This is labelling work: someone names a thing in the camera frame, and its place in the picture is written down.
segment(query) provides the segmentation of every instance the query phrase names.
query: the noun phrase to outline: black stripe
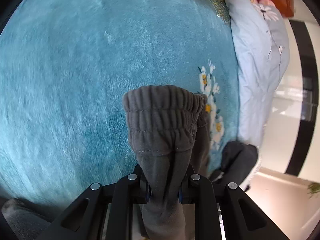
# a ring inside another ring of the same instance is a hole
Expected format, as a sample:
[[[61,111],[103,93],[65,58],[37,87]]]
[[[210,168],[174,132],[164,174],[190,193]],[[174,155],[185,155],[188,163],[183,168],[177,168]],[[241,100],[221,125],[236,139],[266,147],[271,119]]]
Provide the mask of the black stripe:
[[[316,56],[306,24],[293,20],[289,22],[300,54],[303,100],[298,136],[285,173],[298,176],[307,157],[315,129],[319,84]]]

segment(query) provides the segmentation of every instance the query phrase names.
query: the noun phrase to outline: green plant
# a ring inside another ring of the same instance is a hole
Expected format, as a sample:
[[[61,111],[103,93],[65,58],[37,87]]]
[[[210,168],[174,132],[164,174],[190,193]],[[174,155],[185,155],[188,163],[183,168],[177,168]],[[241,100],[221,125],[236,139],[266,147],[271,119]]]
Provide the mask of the green plant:
[[[320,184],[316,182],[311,182],[308,186],[309,194],[311,194],[310,197],[312,197],[314,194],[320,192]]]

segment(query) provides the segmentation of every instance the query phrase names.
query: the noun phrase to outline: flower stem print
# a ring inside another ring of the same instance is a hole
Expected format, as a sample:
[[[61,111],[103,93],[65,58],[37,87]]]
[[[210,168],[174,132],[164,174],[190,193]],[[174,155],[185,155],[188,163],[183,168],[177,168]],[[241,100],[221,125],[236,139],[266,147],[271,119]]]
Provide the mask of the flower stem print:
[[[206,68],[202,66],[198,67],[200,90],[208,98],[205,105],[205,111],[210,114],[210,148],[219,150],[220,142],[224,135],[223,118],[220,115],[220,109],[217,109],[215,95],[220,93],[220,87],[216,82],[216,78],[213,75],[213,71],[216,67],[212,64],[211,60],[208,60],[209,73]]]

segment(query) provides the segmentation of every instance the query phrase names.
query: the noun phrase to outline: silver screw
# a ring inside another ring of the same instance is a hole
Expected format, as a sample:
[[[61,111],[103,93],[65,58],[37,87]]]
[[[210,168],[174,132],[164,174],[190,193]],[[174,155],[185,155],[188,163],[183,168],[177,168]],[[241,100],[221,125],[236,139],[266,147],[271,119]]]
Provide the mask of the silver screw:
[[[99,189],[100,188],[100,184],[99,183],[92,183],[91,185],[90,185],[90,189],[92,189],[92,190],[97,190],[97,189]]]
[[[228,187],[231,188],[231,189],[236,189],[238,187],[238,185],[235,182],[230,182],[228,184]]]
[[[199,180],[200,178],[201,178],[201,177],[200,177],[199,174],[196,174],[196,173],[195,173],[195,174],[192,174],[192,175],[191,175],[191,179],[192,179],[192,180]]]
[[[138,176],[136,174],[134,174],[134,173],[131,173],[131,174],[128,175],[128,179],[129,180],[135,180],[137,177]]]

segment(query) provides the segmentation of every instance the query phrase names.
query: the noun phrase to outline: teal plush blanket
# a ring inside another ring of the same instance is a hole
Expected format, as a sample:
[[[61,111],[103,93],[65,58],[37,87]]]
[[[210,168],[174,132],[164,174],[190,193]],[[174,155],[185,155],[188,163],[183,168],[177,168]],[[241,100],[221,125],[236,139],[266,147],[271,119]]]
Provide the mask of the teal plush blanket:
[[[52,216],[135,164],[121,97],[208,96],[209,170],[236,138],[238,65],[224,0],[24,0],[0,35],[0,192]]]

